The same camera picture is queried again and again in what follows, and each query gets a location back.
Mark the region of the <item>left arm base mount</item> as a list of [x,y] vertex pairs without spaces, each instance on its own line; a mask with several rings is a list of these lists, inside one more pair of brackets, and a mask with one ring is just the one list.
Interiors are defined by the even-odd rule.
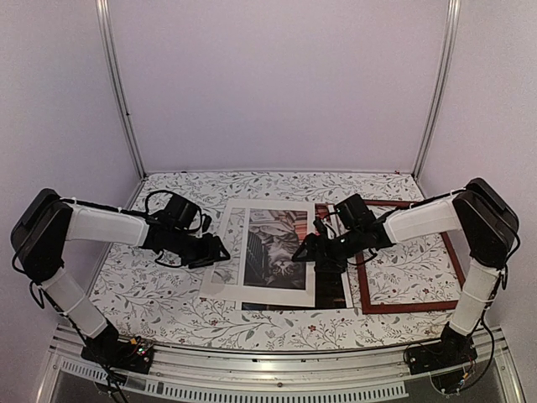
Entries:
[[115,333],[103,332],[86,339],[81,357],[108,368],[148,374],[154,360],[154,344],[140,336],[125,341]]

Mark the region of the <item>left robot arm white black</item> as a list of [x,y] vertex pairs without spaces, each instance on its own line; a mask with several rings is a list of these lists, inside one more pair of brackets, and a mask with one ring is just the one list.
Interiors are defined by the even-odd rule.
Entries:
[[117,329],[100,313],[65,271],[65,243],[82,240],[120,243],[156,254],[171,252],[189,269],[227,261],[221,239],[208,232],[211,218],[194,202],[172,191],[164,208],[126,210],[64,198],[44,188],[15,224],[10,242],[12,267],[26,275],[81,332],[89,348],[106,364],[125,355]]

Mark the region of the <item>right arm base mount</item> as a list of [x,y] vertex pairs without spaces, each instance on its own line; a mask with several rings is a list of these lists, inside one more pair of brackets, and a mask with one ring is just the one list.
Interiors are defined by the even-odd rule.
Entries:
[[447,338],[431,344],[418,344],[406,348],[403,360],[411,374],[446,369],[470,363],[477,359],[477,350],[470,338]]

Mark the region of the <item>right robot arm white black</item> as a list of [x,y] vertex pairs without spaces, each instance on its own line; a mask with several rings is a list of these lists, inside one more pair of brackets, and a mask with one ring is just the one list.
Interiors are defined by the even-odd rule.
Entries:
[[342,269],[352,256],[393,247],[436,233],[459,232],[469,251],[469,269],[454,313],[435,345],[434,359],[453,365],[467,350],[477,325],[505,287],[508,262],[518,250],[519,218],[507,202],[482,178],[443,195],[397,207],[375,216],[358,195],[335,206],[346,232],[329,238],[317,218],[292,256],[294,262],[311,262],[317,272]]

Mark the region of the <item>cat photo print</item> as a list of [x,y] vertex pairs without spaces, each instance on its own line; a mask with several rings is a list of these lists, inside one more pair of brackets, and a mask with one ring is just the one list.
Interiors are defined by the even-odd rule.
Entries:
[[292,311],[315,306],[312,265],[292,255],[308,234],[310,214],[296,209],[251,209],[244,252],[244,311]]

